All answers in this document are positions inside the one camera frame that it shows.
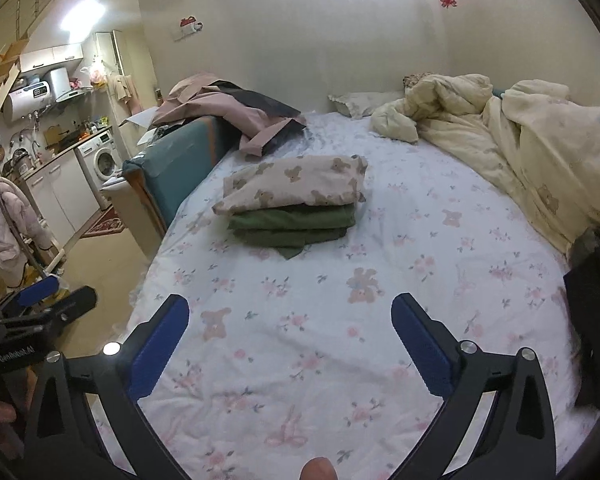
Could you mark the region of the right hand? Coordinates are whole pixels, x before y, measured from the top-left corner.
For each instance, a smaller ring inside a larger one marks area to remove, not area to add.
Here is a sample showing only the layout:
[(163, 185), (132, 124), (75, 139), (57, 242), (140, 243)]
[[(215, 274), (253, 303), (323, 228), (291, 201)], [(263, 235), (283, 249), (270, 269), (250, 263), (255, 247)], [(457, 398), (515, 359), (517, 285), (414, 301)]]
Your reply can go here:
[(300, 480), (338, 480), (332, 462), (326, 457), (314, 457), (301, 469)]

